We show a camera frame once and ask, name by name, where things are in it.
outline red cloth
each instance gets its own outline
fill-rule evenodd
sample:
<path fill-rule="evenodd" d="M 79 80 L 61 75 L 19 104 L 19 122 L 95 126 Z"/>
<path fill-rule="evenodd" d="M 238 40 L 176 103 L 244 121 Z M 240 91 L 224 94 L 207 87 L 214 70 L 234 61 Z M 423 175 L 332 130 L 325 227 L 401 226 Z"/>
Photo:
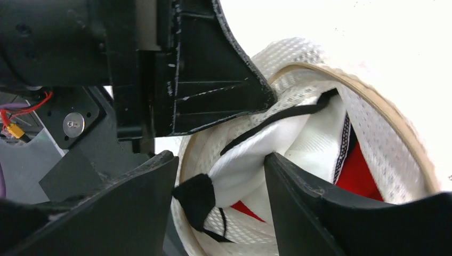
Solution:
<path fill-rule="evenodd" d="M 356 144 L 353 151 L 345 160 L 341 175 L 339 176 L 339 180 L 336 185 L 360 196 L 383 201 L 380 191 L 378 191 L 377 185 L 370 174 L 366 160 L 362 155 L 359 143 Z M 232 208 L 264 222 L 241 201 L 238 201 L 232 206 Z"/>

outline yellow connector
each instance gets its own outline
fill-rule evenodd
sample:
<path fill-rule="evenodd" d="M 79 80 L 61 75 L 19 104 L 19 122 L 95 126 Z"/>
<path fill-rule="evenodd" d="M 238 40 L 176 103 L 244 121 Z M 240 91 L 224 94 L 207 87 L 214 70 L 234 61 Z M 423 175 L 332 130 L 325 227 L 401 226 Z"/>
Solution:
<path fill-rule="evenodd" d="M 25 132 L 18 127 L 16 124 L 9 124 L 6 129 L 10 132 L 11 135 L 13 135 L 16 139 L 20 139 Z"/>

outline black and white stitching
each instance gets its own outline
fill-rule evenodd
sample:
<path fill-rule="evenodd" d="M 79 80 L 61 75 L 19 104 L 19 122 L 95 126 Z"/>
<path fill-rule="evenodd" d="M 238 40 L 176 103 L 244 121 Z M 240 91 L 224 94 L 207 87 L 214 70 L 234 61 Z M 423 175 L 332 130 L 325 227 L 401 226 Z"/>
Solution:
<path fill-rule="evenodd" d="M 339 176 L 341 175 L 342 172 L 342 167 L 344 166 L 344 162 L 347 157 L 347 152 L 349 151 L 350 131 L 351 124 L 349 115 L 345 114 L 344 128 L 342 130 L 341 148 L 339 150 L 339 157 L 337 158 L 336 161 L 336 169 L 334 170 L 333 184 L 336 184 L 337 181 L 339 180 Z"/>

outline metal disc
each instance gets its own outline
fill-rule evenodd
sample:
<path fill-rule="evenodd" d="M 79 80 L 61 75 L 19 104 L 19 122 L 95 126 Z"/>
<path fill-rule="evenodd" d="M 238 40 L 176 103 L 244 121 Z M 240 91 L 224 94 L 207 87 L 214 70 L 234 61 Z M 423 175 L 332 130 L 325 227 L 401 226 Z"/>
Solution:
<path fill-rule="evenodd" d="M 63 131 L 70 138 L 80 136 L 85 130 L 85 119 L 80 113 L 68 114 L 63 121 Z"/>

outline gray surface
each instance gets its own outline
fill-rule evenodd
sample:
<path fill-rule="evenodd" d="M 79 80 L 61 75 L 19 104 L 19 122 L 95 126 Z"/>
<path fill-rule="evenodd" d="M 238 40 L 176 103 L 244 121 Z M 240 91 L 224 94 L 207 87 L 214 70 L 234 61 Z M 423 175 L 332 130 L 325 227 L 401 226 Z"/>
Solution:
<path fill-rule="evenodd" d="M 39 181 L 64 153 L 42 130 L 30 143 L 14 147 L 0 140 L 0 163 L 6 180 L 6 198 L 20 203 L 41 203 L 49 198 Z"/>

